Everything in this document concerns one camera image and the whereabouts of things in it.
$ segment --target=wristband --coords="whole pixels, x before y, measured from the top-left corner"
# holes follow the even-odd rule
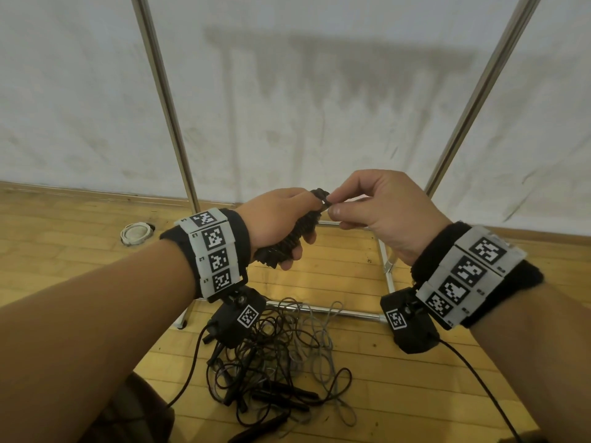
[[[519,290],[543,282],[526,255],[483,227],[450,224],[411,268],[417,298],[443,328],[469,328]]]
[[[175,242],[195,277],[195,298],[214,302],[247,283],[248,229],[233,210],[212,208],[175,222],[160,239]]]

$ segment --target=person's left hand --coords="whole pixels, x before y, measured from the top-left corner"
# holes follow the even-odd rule
[[[247,226],[251,238],[251,254],[268,245],[275,245],[293,230],[296,221],[312,210],[322,208],[322,202],[304,188],[283,188],[261,194],[236,209]],[[316,232],[304,236],[314,244]],[[283,270],[291,269],[294,260],[302,257],[301,245],[292,251],[292,260],[283,261]]]

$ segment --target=hand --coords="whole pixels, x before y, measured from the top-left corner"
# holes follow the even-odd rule
[[[362,194],[369,197],[341,203]],[[369,227],[410,266],[451,224],[408,175],[395,170],[355,171],[327,200],[340,228]]]
[[[252,255],[268,245],[275,245],[293,230],[296,221],[312,210],[322,208],[322,202],[304,188],[284,188],[261,194],[236,209],[247,225],[251,237]],[[308,244],[316,241],[316,232],[303,237]],[[294,260],[301,259],[301,245],[292,251],[292,260],[283,261],[283,270],[291,269]]]

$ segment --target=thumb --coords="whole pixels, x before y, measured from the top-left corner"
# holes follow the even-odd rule
[[[312,210],[319,210],[322,208],[322,202],[314,194],[309,191],[302,191],[289,199],[291,210],[297,218],[302,217]]]
[[[329,216],[333,221],[368,225],[371,222],[371,200],[362,202],[343,202],[329,208]]]

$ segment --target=person's right hand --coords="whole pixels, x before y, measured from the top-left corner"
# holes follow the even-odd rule
[[[345,202],[362,194],[369,197]],[[451,224],[408,175],[395,170],[355,171],[327,200],[333,203],[329,216],[340,228],[369,227],[410,266]]]

